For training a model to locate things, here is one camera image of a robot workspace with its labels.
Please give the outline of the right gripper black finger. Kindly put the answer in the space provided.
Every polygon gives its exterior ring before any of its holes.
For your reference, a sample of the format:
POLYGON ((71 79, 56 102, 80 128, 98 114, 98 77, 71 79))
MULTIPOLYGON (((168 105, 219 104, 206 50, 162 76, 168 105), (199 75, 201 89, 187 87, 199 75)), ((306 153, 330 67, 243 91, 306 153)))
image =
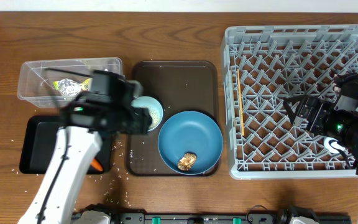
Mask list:
POLYGON ((283 100, 284 107, 294 106, 296 103, 298 103, 300 107, 312 106, 314 104, 314 98, 310 95, 300 95, 283 100))
POLYGON ((302 112, 304 106, 298 104, 295 111, 292 110, 289 104, 284 104, 283 106, 287 112, 287 116, 290 119, 291 124, 293 126, 300 126, 301 123, 305 120, 302 112))

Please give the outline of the light blue rice bowl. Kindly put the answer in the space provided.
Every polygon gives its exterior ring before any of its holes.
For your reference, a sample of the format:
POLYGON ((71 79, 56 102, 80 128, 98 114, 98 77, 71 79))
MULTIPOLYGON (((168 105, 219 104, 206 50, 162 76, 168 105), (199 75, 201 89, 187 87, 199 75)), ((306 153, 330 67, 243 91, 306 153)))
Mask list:
POLYGON ((162 121, 163 108, 158 100, 150 96, 141 96, 132 102, 133 107, 146 108, 152 118, 149 131, 153 131, 162 121))

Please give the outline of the light blue cup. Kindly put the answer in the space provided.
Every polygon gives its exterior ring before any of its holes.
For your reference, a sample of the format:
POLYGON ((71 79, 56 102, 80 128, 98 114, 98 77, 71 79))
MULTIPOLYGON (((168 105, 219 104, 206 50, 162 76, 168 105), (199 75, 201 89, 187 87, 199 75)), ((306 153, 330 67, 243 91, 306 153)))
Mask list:
POLYGON ((327 149, 331 154, 337 154, 339 151, 345 151, 346 148, 339 144, 339 141, 334 138, 324 137, 324 148, 327 149))

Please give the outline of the dark blue plate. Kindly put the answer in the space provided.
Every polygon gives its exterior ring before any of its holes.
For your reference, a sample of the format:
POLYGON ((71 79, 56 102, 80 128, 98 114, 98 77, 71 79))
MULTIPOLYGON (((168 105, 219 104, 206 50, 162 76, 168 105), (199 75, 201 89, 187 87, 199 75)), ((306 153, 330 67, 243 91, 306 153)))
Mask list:
POLYGON ((218 164, 223 153, 223 134, 215 120, 198 111, 183 111, 164 122, 158 134, 158 152, 164 163, 183 175, 201 175, 218 164), (178 162, 186 153, 195 154, 188 171, 178 162))

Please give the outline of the orange carrot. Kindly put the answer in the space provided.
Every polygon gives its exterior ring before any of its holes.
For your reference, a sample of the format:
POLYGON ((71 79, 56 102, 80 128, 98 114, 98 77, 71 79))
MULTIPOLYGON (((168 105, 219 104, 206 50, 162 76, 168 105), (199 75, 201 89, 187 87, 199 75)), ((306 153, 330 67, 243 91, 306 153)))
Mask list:
POLYGON ((94 168, 95 170, 97 170, 98 172, 102 172, 104 170, 103 166, 97 159, 93 159, 91 161, 91 167, 94 168))

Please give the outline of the yellow snack wrapper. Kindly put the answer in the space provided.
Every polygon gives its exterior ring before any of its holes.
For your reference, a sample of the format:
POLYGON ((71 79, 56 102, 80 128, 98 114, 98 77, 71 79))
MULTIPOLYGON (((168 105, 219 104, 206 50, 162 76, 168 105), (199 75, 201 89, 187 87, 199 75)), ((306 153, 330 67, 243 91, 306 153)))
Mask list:
POLYGON ((88 90, 89 85, 91 84, 91 79, 88 78, 85 81, 78 83, 74 80, 64 78, 59 81, 54 81, 53 86, 56 90, 59 91, 81 91, 88 90))

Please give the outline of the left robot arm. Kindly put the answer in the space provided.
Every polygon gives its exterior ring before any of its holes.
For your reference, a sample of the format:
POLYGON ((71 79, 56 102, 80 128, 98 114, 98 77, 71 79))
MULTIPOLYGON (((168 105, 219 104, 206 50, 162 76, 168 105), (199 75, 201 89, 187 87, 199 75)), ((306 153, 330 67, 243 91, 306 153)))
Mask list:
POLYGON ((146 108, 127 103, 72 101, 61 112, 62 127, 44 179, 20 223, 70 223, 92 160, 101 150, 101 132, 147 134, 146 108))

